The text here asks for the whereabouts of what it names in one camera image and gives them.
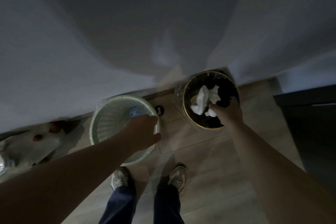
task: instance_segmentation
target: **gold rim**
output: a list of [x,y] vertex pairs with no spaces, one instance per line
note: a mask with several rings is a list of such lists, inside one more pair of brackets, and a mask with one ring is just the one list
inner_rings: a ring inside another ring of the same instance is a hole
[[223,73],[221,73],[221,72],[217,72],[217,71],[211,71],[211,70],[210,70],[210,71],[204,71],[204,72],[195,74],[194,77],[191,78],[191,79],[189,80],[189,82],[185,85],[184,90],[183,90],[183,94],[182,94],[183,109],[184,109],[185,113],[187,114],[188,118],[189,118],[193,123],[195,123],[197,126],[199,126],[199,127],[201,127],[201,128],[205,128],[205,129],[221,129],[222,127],[220,127],[220,128],[206,128],[206,127],[203,127],[203,126],[197,124],[197,123],[196,123],[196,122],[189,116],[189,114],[188,114],[188,112],[187,112],[187,109],[186,109],[186,105],[185,105],[185,103],[184,103],[184,95],[185,95],[185,92],[186,92],[186,89],[187,89],[187,86],[189,85],[189,83],[190,83],[196,76],[198,76],[198,75],[200,75],[200,74],[204,74],[204,73],[209,73],[209,72],[224,75],[227,79],[229,79],[230,82],[232,82],[233,85],[236,87],[236,89],[237,89],[237,91],[238,91],[238,96],[239,96],[239,99],[240,99],[240,92],[239,92],[239,89],[237,88],[236,84],[231,80],[230,77],[228,77],[226,74],[223,74]]

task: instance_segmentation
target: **leg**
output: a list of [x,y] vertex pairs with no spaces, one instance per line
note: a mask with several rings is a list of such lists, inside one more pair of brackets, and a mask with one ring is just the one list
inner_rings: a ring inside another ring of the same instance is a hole
[[178,166],[169,178],[168,185],[158,189],[154,198],[154,224],[184,224],[179,192],[186,183],[187,170]]
[[99,224],[131,224],[137,200],[134,183],[124,169],[117,169],[112,175],[111,185],[114,192]]

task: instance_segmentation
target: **shoe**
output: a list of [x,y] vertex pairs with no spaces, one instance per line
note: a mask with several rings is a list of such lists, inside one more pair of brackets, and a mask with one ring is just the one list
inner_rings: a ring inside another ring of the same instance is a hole
[[121,186],[128,186],[128,174],[123,167],[113,172],[111,186],[114,190]]
[[176,167],[169,175],[168,185],[173,185],[180,193],[187,181],[187,169],[183,165]]

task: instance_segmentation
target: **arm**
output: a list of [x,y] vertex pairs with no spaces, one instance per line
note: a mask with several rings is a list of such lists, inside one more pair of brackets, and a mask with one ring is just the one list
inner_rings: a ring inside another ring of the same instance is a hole
[[61,223],[128,157],[160,140],[160,134],[153,135],[157,120],[134,117],[103,142],[0,184],[2,222]]
[[271,224],[336,223],[336,204],[331,195],[244,124],[236,98],[228,108],[210,107],[232,135]]

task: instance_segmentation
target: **forearm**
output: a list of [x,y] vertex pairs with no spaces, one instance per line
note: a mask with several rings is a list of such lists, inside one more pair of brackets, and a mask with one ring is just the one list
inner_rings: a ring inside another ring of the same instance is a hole
[[335,223],[324,188],[247,125],[227,127],[270,223]]
[[1,219],[59,224],[133,153],[119,133],[19,175],[0,185]]

